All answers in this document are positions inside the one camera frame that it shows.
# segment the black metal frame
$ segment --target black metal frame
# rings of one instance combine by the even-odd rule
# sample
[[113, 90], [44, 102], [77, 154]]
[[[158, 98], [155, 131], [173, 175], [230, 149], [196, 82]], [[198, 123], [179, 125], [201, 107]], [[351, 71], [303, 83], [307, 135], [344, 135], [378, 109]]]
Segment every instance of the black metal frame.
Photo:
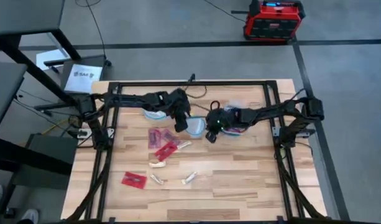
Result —
[[[273, 91], [273, 98], [275, 100], [275, 104], [280, 103], [280, 96], [278, 93], [278, 87], [277, 87], [277, 82], [275, 80], [268, 80], [268, 81], [200, 81], [200, 82], [110, 82], [109, 83], [109, 88], [108, 92], [112, 92], [113, 90], [117, 90], [118, 93], [121, 93], [122, 88], [125, 86], [217, 86], [217, 85], [259, 85], [263, 88], [264, 90], [264, 95], [265, 95], [265, 100], [266, 100], [266, 106], [270, 106], [272, 104], [271, 99], [270, 99], [270, 93], [269, 93], [269, 88], [272, 89]], [[112, 117], [112, 124], [111, 127], [116, 130], [117, 122], [118, 122], [118, 112], [119, 108], [115, 107], [114, 108], [114, 114]], [[104, 116], [103, 118], [103, 126], [106, 127], [107, 123], [107, 117], [108, 114]], [[278, 121], [280, 123], [280, 126], [284, 126], [284, 118], [279, 117]], [[270, 119], [270, 127], [276, 127], [275, 119]], [[273, 145], [275, 148], [275, 151], [280, 150], [280, 146], [277, 144], [277, 141], [275, 141], [277, 137], [273, 137]], [[105, 199], [106, 199], [106, 191], [107, 191], [107, 184], [108, 184], [108, 179], [109, 179], [109, 168], [110, 168], [110, 163], [111, 163], [111, 158], [112, 158], [112, 150], [114, 147], [114, 140], [113, 144], [109, 149], [107, 149], [106, 153], [106, 160], [105, 160], [105, 168], [107, 168], [107, 174], [104, 176], [104, 179], [101, 184], [101, 193], [99, 197], [99, 203], [98, 203], [98, 211], [96, 215], [97, 220], [102, 220], [103, 218], [103, 212], [104, 212], [104, 205], [105, 205]], [[92, 179], [91, 179], [91, 185], [90, 188], [94, 188], [94, 185], [96, 184], [96, 180], [99, 174], [99, 166], [100, 166], [100, 160], [101, 160], [101, 154], [102, 152], [97, 152], [94, 160], [94, 167], [93, 167], [93, 172], [92, 172]], [[296, 179], [296, 172], [295, 172], [295, 166], [294, 166], [294, 161], [292, 159], [292, 154], [291, 154], [291, 149], [287, 149], [286, 151], [287, 155], [287, 164], [289, 168], [289, 173], [290, 177], [294, 181], [295, 185], [298, 186], [298, 182]], [[282, 162], [282, 158], [280, 156], [276, 157], [277, 165], [279, 167], [279, 162]], [[283, 200], [284, 200], [284, 207], [286, 211], [287, 218], [290, 219], [293, 216], [293, 211], [291, 208], [291, 203], [290, 203], [290, 196], [288, 193], [288, 187], [287, 187], [287, 182], [283, 178], [283, 175], [279, 172], [280, 176], [280, 187], [282, 189], [282, 194], [283, 194]], [[86, 213], [85, 213], [85, 220], [89, 220], [91, 218], [91, 209], [93, 206], [93, 196], [90, 202], [88, 202], [88, 206], [86, 208]], [[305, 213], [303, 211], [303, 206], [300, 203], [299, 199], [296, 198], [296, 207], [297, 207], [297, 213], [300, 218], [305, 217]], [[266, 221], [266, 222], [261, 222], [261, 223], [270, 223], [270, 222], [277, 222], [276, 220], [272, 221]]]

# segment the plastic container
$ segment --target plastic container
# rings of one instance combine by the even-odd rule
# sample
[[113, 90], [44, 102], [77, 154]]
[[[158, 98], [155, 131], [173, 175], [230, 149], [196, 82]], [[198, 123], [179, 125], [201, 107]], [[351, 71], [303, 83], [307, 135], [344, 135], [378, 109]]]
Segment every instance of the plastic container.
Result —
[[201, 138], [206, 127], [204, 118], [191, 117], [187, 118], [186, 122], [188, 123], [186, 132], [190, 135], [190, 137]]
[[167, 118], [167, 115], [163, 111], [151, 112], [151, 111], [143, 110], [143, 114], [145, 114], [145, 117], [147, 119], [152, 119], [152, 120], [163, 120]]

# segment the red packet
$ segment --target red packet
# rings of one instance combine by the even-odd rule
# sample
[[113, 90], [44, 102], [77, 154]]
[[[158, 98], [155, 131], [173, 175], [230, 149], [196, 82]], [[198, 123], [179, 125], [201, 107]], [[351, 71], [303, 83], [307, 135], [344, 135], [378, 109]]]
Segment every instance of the red packet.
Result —
[[161, 133], [158, 129], [149, 129], [149, 149], [158, 149], [161, 147]]
[[161, 149], [159, 149], [157, 152], [155, 152], [154, 155], [157, 157], [158, 161], [162, 162], [168, 156], [171, 156], [171, 154], [175, 152], [177, 149], [178, 149], [177, 145], [175, 145], [175, 143], [170, 141]]
[[146, 180], [147, 178], [138, 174], [134, 174], [131, 172], [126, 172], [124, 175], [124, 178], [122, 179], [121, 183], [131, 186], [131, 187], [136, 187], [139, 189], [144, 189], [146, 185]]
[[161, 138], [166, 140], [167, 142], [171, 141], [175, 145], [179, 145], [180, 144], [180, 140], [174, 134], [172, 134], [172, 132], [170, 132], [170, 130], [168, 130], [168, 129], [164, 129], [161, 132]]

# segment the white clip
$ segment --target white clip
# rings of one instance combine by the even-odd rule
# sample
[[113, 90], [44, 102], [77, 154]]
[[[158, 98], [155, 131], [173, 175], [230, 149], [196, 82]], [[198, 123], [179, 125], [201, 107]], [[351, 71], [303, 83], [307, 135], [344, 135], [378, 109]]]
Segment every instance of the white clip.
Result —
[[149, 167], [151, 167], [151, 168], [161, 168], [161, 167], [165, 167], [165, 165], [167, 165], [167, 163], [165, 161], [158, 162], [158, 163], [155, 163], [155, 164], [152, 163], [152, 162], [149, 163]]
[[177, 148], [178, 149], [183, 149], [184, 147], [190, 146], [190, 145], [191, 145], [191, 141], [185, 141], [184, 143], [182, 143], [179, 146], [177, 146]]
[[185, 184], [189, 184], [197, 175], [197, 172], [192, 172], [186, 179], [181, 180], [181, 182]]
[[160, 185], [163, 185], [164, 184], [164, 181], [161, 180], [160, 178], [158, 178], [156, 175], [152, 174], [150, 175], [150, 178], [153, 179], [154, 181], [156, 181], [156, 183], [160, 184]]

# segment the wooden table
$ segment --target wooden table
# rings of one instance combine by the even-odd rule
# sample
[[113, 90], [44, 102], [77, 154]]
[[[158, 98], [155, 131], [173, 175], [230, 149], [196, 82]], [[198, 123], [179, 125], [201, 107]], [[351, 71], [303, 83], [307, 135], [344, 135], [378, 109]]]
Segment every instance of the wooden table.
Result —
[[[292, 80], [277, 80], [280, 99], [295, 94]], [[246, 107], [265, 106], [261, 86], [207, 86], [208, 93], [201, 99], [190, 98], [209, 108], [213, 100], [222, 105], [237, 102]], [[95, 93], [104, 93], [108, 82], [93, 85]], [[129, 86], [123, 94], [143, 95], [155, 91], [174, 90], [174, 86]], [[188, 94], [199, 95], [202, 86], [191, 86]], [[205, 116], [207, 111], [192, 107], [193, 115]], [[293, 118], [285, 118], [289, 123]], [[181, 149], [167, 159], [167, 166], [151, 169], [156, 150], [148, 149], [147, 130], [152, 127], [169, 128], [173, 133], [174, 121], [151, 121], [145, 119], [141, 109], [121, 108], [116, 129], [112, 164], [103, 221], [116, 217], [117, 222], [128, 221], [191, 221], [191, 220], [276, 220], [285, 217], [277, 163], [273, 158], [273, 142], [268, 121], [257, 123], [243, 136], [220, 134], [215, 144], [204, 137], [190, 139], [186, 132], [176, 133], [192, 145]], [[78, 149], [73, 165], [62, 218], [69, 216], [86, 195], [96, 151]], [[313, 158], [308, 147], [297, 144], [292, 149], [300, 189], [316, 209], [326, 214]], [[149, 176], [155, 174], [165, 181], [163, 186], [153, 180], [147, 181], [144, 190], [121, 184], [125, 171]], [[188, 185], [184, 179], [193, 171], [197, 178]], [[295, 212], [295, 200], [290, 198]], [[94, 203], [93, 217], [96, 216]]]

